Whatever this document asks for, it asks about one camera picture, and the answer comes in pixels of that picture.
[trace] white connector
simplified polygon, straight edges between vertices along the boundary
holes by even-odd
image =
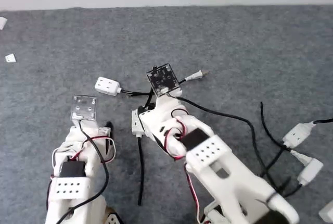
[[[297,124],[283,137],[284,144],[289,148],[297,147],[308,138],[314,126],[313,122]]]
[[[317,176],[324,164],[316,158],[300,154],[295,150],[290,151],[290,153],[305,166],[297,177],[298,182],[302,186],[308,185]]]
[[[145,130],[143,129],[139,115],[137,113],[137,109],[132,111],[132,134],[136,137],[141,137],[145,134]]]
[[[198,72],[193,73],[190,76],[187,76],[185,78],[185,81],[190,81],[190,80],[195,80],[195,79],[201,79],[202,77],[204,77],[208,73],[209,73],[208,71],[199,70]]]
[[[319,216],[326,223],[333,223],[333,201],[328,203],[322,210],[319,211]]]
[[[323,166],[324,164],[321,161],[312,158],[310,163],[303,169],[303,171],[297,177],[298,182],[302,186],[308,185],[317,176],[317,174],[320,172]]]
[[[119,82],[105,77],[99,77],[97,79],[95,89],[100,93],[112,96],[116,96],[121,91]]]

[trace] white plastic part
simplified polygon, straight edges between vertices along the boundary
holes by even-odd
[[[319,211],[319,216],[326,223],[333,223],[333,201],[328,203],[322,210]]]
[[[5,56],[6,62],[8,63],[16,63],[16,59],[14,54],[9,54],[8,56]]]
[[[298,182],[303,186],[308,185],[317,176],[317,174],[320,172],[323,166],[324,164],[321,161],[312,158],[310,163],[303,169],[303,171],[297,177]]]
[[[105,224],[120,224],[120,222],[115,214],[110,214],[105,221]]]
[[[137,109],[132,111],[132,134],[134,134],[136,137],[141,137],[145,134],[137,114]]]
[[[195,79],[201,79],[203,76],[205,76],[208,72],[199,70],[196,73],[191,74],[190,76],[187,76],[185,78],[185,81],[195,80]]]
[[[89,196],[90,184],[88,177],[53,178],[49,200],[85,199]]]
[[[61,144],[60,148],[70,147],[71,149],[65,152],[56,152],[55,153],[55,166],[54,166],[54,178],[50,188],[49,194],[49,204],[48,211],[45,223],[46,224],[55,224],[65,212],[68,211],[70,207],[73,207],[89,197],[93,196],[94,193],[94,178],[100,167],[99,156],[90,143],[84,145],[84,149],[79,155],[80,161],[85,161],[85,178],[59,178],[61,164],[64,161],[67,161],[68,156],[73,155],[72,150],[79,151],[82,147],[82,143],[86,140],[86,136],[82,134],[80,128],[77,125],[77,122],[74,121],[75,126],[72,126],[69,134],[66,137],[66,140]],[[100,134],[108,134],[109,128],[99,128],[95,121],[86,121],[81,122],[84,132],[89,136],[94,137]],[[105,139],[96,139],[94,140],[98,149],[101,151],[103,158],[107,160],[110,155],[112,155],[112,148],[109,152],[106,153],[106,141]],[[75,187],[78,190],[77,195],[75,195],[73,189]],[[97,199],[92,202],[85,204],[74,211],[73,216],[64,221],[66,224],[104,224],[104,216],[106,211],[106,201],[103,196],[99,196]]]
[[[284,144],[289,148],[297,147],[308,138],[314,126],[313,122],[297,124],[283,137]]]
[[[7,18],[0,17],[0,30],[3,30],[7,22]]]
[[[295,209],[262,178],[254,175],[217,135],[187,152],[187,170],[192,172],[221,206],[224,217],[232,224],[255,223],[270,209],[280,212],[288,223],[296,224]],[[224,170],[226,177],[220,177]]]
[[[95,89],[100,93],[112,96],[116,96],[121,91],[119,82],[105,77],[99,77],[97,79]]]
[[[297,160],[299,160],[301,163],[303,163],[304,166],[307,166],[312,160],[312,157],[308,157],[306,155],[300,154],[295,150],[291,150],[290,153],[294,157],[296,157]]]

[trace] cable connector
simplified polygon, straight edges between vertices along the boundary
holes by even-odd
[[[306,155],[300,154],[300,153],[296,152],[295,150],[291,150],[290,153],[294,157],[296,157],[297,160],[299,160],[301,163],[303,163],[304,166],[307,166],[312,160],[312,157],[308,157]]]
[[[141,137],[145,134],[145,130],[141,125],[137,109],[132,111],[132,134],[136,137]]]
[[[99,77],[97,79],[97,82],[95,84],[95,89],[100,93],[112,96],[116,96],[118,93],[121,92],[119,82],[107,79],[105,77]]]
[[[303,169],[303,171],[297,177],[298,182],[302,186],[308,185],[321,171],[324,164],[317,160],[316,158],[312,158],[310,163]]]
[[[190,81],[190,80],[196,80],[196,79],[201,79],[202,77],[204,77],[205,75],[207,75],[209,73],[209,71],[202,71],[199,70],[196,73],[191,74],[190,76],[185,78],[185,81]]]
[[[302,186],[308,185],[317,176],[324,164],[316,158],[300,154],[295,150],[290,151],[290,153],[305,166],[297,177],[298,182]]]
[[[289,148],[297,147],[309,137],[314,126],[313,122],[297,124],[283,137],[284,144]]]

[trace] black cable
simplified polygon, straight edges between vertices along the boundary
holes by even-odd
[[[174,110],[171,111],[171,117],[173,117],[173,113],[174,113],[175,111],[177,111],[177,110],[184,111],[186,114],[189,115],[189,113],[188,113],[187,110],[185,110],[185,109],[183,109],[183,108],[175,108]]]
[[[52,183],[52,180],[50,180],[50,182],[48,183],[48,186],[47,186],[47,193],[46,193],[46,210],[48,210],[48,196],[50,195],[51,183]]]
[[[205,218],[206,218],[206,215],[203,214],[202,217],[201,217],[201,219],[200,219],[200,223],[202,223],[202,222],[204,221]]]
[[[316,121],[313,121],[313,124],[318,124],[318,123],[329,123],[329,122],[333,122],[333,118],[331,118],[331,119],[327,119],[327,120],[316,120]]]
[[[277,186],[276,186],[276,184],[275,184],[272,176],[267,171],[266,165],[265,165],[263,159],[261,158],[260,152],[259,152],[258,147],[257,147],[257,140],[255,138],[255,130],[254,130],[253,124],[248,119],[245,119],[245,118],[239,117],[239,116],[235,116],[235,115],[231,115],[231,114],[226,114],[226,113],[214,111],[214,110],[202,107],[202,106],[200,106],[200,105],[198,105],[198,104],[196,104],[196,103],[194,103],[194,102],[192,102],[192,101],[190,101],[190,100],[188,100],[186,98],[183,98],[183,97],[179,97],[178,96],[178,97],[173,97],[173,98],[176,98],[176,99],[178,99],[180,101],[183,101],[183,102],[187,102],[187,103],[189,103],[189,104],[191,104],[191,105],[193,105],[193,106],[195,106],[195,107],[197,107],[197,108],[199,108],[199,109],[201,109],[203,111],[209,112],[211,114],[215,114],[215,115],[219,115],[219,116],[224,116],[224,117],[228,117],[228,118],[233,118],[233,119],[237,119],[237,120],[245,122],[250,127],[250,129],[251,129],[252,145],[253,145],[253,149],[254,149],[255,155],[256,155],[256,157],[258,159],[258,162],[261,165],[262,170],[267,174],[267,178],[270,181],[270,184],[272,185],[272,187],[274,189],[277,189]]]
[[[154,90],[152,90],[152,88],[151,88],[150,92],[149,92],[149,96],[148,96],[147,102],[146,102],[144,108],[148,107],[149,103],[151,102],[153,94],[154,94]]]
[[[94,199],[98,198],[103,192],[104,190],[106,189],[108,183],[109,183],[109,171],[108,171],[108,168],[105,164],[105,160],[103,158],[103,155],[100,153],[98,147],[96,146],[95,142],[91,139],[91,137],[89,135],[87,135],[83,129],[82,129],[82,126],[81,126],[81,121],[79,121],[79,127],[80,127],[80,130],[81,132],[87,137],[87,139],[89,140],[89,142],[93,145],[93,147],[95,148],[99,158],[100,158],[100,161],[102,162],[103,164],[103,168],[104,168],[104,171],[105,171],[105,182],[104,182],[104,185],[103,187],[99,190],[98,193],[96,193],[94,196],[90,197],[89,199],[77,204],[76,206],[74,207],[71,207],[58,221],[56,224],[60,224],[70,213],[74,212],[75,209],[89,203],[89,202],[92,202]]]
[[[301,188],[302,188],[302,185],[298,184],[298,186],[294,190],[290,191],[289,193],[286,193],[284,195],[284,197],[290,197],[290,196],[296,194]]]
[[[137,138],[137,144],[139,146],[139,154],[140,154],[140,166],[141,166],[140,191],[137,200],[137,204],[139,206],[141,206],[142,204],[142,195],[144,193],[144,183],[145,183],[145,160],[144,160],[144,153],[142,151],[141,140],[142,140],[141,137]]]
[[[267,126],[266,126],[266,123],[265,123],[265,118],[264,118],[264,105],[262,102],[260,102],[260,111],[261,111],[261,123],[262,123],[262,126],[264,127],[265,131],[266,131],[266,134],[268,135],[268,137],[272,140],[272,142],[277,145],[278,147],[280,148],[283,148],[284,150],[286,151],[291,151],[290,148],[288,148],[287,146],[283,145],[282,143],[276,141],[274,139],[274,137],[271,135],[270,131],[268,130]]]
[[[279,160],[279,158],[281,157],[282,153],[285,150],[283,148],[280,148],[279,152],[275,155],[275,157],[272,159],[272,161],[266,166],[266,170],[269,171],[271,167],[273,167],[273,165]],[[266,175],[266,172],[261,172],[260,173],[260,177],[264,177]]]

